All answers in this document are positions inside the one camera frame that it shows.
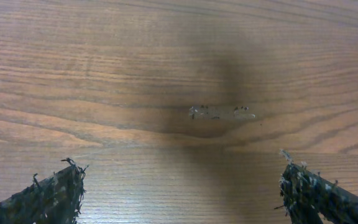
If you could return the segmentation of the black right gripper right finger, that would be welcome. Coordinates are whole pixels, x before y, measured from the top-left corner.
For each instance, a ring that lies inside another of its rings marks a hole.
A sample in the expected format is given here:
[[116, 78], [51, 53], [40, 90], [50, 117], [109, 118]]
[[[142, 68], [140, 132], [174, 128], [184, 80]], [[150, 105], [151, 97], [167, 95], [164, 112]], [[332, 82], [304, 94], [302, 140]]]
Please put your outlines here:
[[279, 179], [285, 214], [293, 224], [358, 224], [358, 196], [344, 190], [307, 169], [307, 163], [295, 164], [280, 150], [288, 165]]

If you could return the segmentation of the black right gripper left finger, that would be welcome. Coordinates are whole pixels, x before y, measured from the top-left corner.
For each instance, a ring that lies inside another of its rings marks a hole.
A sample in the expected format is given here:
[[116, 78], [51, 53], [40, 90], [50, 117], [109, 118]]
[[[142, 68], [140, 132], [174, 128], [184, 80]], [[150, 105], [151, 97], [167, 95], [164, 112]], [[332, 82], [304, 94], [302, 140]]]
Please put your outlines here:
[[86, 190], [85, 168], [66, 158], [69, 166], [0, 202], [0, 224], [74, 224]]

